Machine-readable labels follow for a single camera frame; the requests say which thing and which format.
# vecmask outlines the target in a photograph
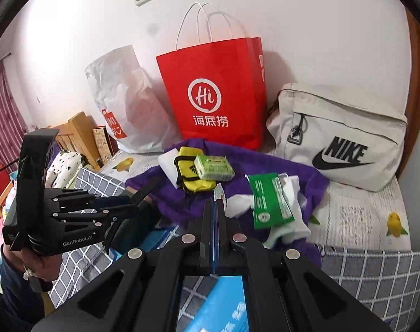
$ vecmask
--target yellow bird print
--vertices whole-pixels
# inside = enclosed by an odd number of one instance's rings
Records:
[[[388,220],[386,221],[388,231],[386,232],[387,236],[393,235],[398,238],[401,235],[407,235],[408,232],[402,227],[401,218],[395,212],[392,212],[388,215]]]
[[[118,172],[130,172],[130,166],[132,165],[133,161],[133,157],[126,158],[125,160],[122,160],[120,163],[118,163],[115,167],[113,167],[113,169],[115,169]]]

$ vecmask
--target circular white logo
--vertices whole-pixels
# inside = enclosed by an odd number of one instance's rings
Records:
[[[219,88],[209,79],[195,79],[188,86],[188,99],[196,110],[206,114],[217,111],[222,102]]]
[[[268,222],[270,220],[270,214],[268,212],[262,212],[258,214],[258,219],[262,223]]]

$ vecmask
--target white rope handle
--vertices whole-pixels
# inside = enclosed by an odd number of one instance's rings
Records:
[[[213,42],[213,35],[211,33],[211,26],[210,26],[210,21],[208,20],[208,16],[205,13],[205,10],[202,8],[202,5],[198,2],[195,2],[193,5],[190,6],[190,8],[187,10],[187,12],[184,15],[184,18],[182,19],[181,26],[179,27],[178,35],[176,36],[176,48],[175,48],[176,51],[178,50],[179,35],[181,34],[182,27],[184,26],[185,18],[187,17],[187,15],[191,11],[191,9],[194,7],[194,5],[199,5],[199,7],[200,7],[199,10],[202,9],[204,11],[205,18],[207,19],[208,29],[210,31],[210,41]]]
[[[205,4],[203,4],[201,7],[199,7],[199,9],[198,9],[198,11],[197,11],[197,17],[196,17],[196,26],[197,26],[197,39],[199,40],[199,43],[200,43],[200,36],[199,36],[199,13],[200,13],[200,11],[202,10],[202,11],[204,11],[204,13],[205,13],[205,10],[204,10],[204,6],[206,6],[206,5],[211,5],[211,3],[209,3],[209,2],[206,2]],[[230,22],[229,22],[229,20],[227,19],[227,16],[225,16],[223,13],[220,13],[221,15],[222,15],[222,17],[225,19],[225,21],[228,23],[228,28],[230,29],[230,35],[231,35],[231,38],[232,39],[234,39],[234,37],[233,37],[233,30],[231,29],[231,24],[230,24]]]

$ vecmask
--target dark blue sleeve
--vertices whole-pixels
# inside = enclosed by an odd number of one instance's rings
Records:
[[[23,273],[17,272],[2,254],[1,303],[17,331],[30,331],[44,317],[44,302],[40,294],[33,292]]]

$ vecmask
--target person's arm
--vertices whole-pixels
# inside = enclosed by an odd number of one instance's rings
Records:
[[[33,292],[23,277],[24,265],[46,281],[58,278],[61,255],[40,258],[29,249],[11,252],[2,249],[1,288],[5,311],[19,331],[30,331],[44,317],[44,303],[40,294]]]

